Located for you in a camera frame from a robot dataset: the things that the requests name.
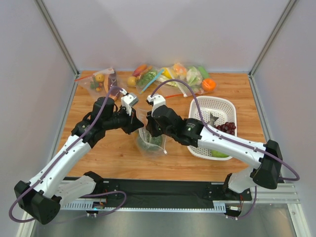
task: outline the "perforated basket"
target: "perforated basket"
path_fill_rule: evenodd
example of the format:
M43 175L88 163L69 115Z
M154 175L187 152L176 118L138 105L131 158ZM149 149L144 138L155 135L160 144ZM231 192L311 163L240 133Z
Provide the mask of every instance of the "perforated basket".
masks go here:
M198 96L198 104L202 111L202 116L205 122L209 122L210 113L213 116L218 117L215 122L215 126L221 125L226 122L234 122L236 125L235 136L237 136L237 118L236 118L236 108L232 102L213 96ZM200 120L197 105L194 100L192 100L189 111L189 118L194 118ZM232 157L217 158L212 156L212 151L205 148L196 148L193 146L188 147L189 151L193 156L213 159L213 160L229 160Z

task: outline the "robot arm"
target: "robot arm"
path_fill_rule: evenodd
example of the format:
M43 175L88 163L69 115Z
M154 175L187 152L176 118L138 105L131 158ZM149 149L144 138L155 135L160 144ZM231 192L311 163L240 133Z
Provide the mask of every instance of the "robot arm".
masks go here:
M231 191L242 193L245 189L256 185L267 189L277 188L281 169L279 162L255 149L242 147L221 137L225 136L239 143L265 150L282 159L277 142L269 140L267 144L263 144L248 141L209 125L214 133L219 134L216 136L204 127L201 121L194 118L182 119L173 109L165 105L165 99L161 95L148 96L147 102L153 106L152 111L147 114L148 124L146 126L152 136L165 134L181 145L217 150L249 164L245 170L227 176L223 186L227 193L231 193Z
M19 206L42 224L47 224L54 219L59 209L65 204L83 195L93 193L95 190L97 192L98 185L103 183L103 178L91 171L85 173L76 181L61 187L59 186L72 167L105 136L107 130L122 128L125 133L130 134L144 126L143 123L137 119L136 111L132 107L138 102L136 95L130 93L123 96L121 98L122 106L119 111L115 112L114 100L108 98L95 125L82 139L78 140L71 149L67 149L80 138L92 124L104 100L104 97L100 97L94 103L92 112L89 112L84 116L82 121L76 124L65 145L44 169L30 179L28 183L19 181L14 187L15 194L18 198L30 186L40 180L40 183L19 201ZM52 165L54 165L53 168L42 178L43 174Z

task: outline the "wooden table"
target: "wooden table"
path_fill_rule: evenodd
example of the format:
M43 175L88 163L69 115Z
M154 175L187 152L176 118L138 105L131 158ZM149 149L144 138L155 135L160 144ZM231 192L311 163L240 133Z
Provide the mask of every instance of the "wooden table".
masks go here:
M93 72L84 71L81 76L91 73ZM126 80L131 72L117 72L117 75ZM217 81L218 89L209 95L225 98L236 107L238 136L264 142L247 74L218 73L211 76ZM134 88L128 90L139 96L140 101L136 108L151 110L151 106L146 103L146 97L152 90L153 86L142 95L139 95ZM192 97L177 96L168 98L166 103L178 115L187 118L191 100ZM78 86L59 148L65 143L76 123L92 110L93 103L94 100L88 92ZM187 147L181 146L171 138L167 140L166 150L167 156L143 157L132 136L125 134L121 129L107 131L105 138L74 166L69 176L79 177L91 170L105 178L224 181L227 174L239 172L247 167L247 164L235 158L216 161L194 157Z

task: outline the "gray floor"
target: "gray floor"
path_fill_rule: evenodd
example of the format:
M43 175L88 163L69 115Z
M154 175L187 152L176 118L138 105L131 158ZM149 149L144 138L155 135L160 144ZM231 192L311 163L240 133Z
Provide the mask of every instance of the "gray floor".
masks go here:
M61 211L57 221L82 215ZM96 219L37 226L34 237L294 237L286 204L258 204L246 219L233 221L223 214L116 212Z

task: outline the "white wall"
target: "white wall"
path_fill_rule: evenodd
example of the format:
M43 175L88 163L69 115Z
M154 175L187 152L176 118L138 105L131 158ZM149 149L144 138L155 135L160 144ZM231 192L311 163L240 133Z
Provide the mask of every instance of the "white wall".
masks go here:
M13 188L49 159L74 75L33 0L0 1L0 22L0 236L13 237Z
M298 1L255 75L272 137L301 175L295 184L316 236L316 1Z
M44 0L75 64L249 71L287 0Z

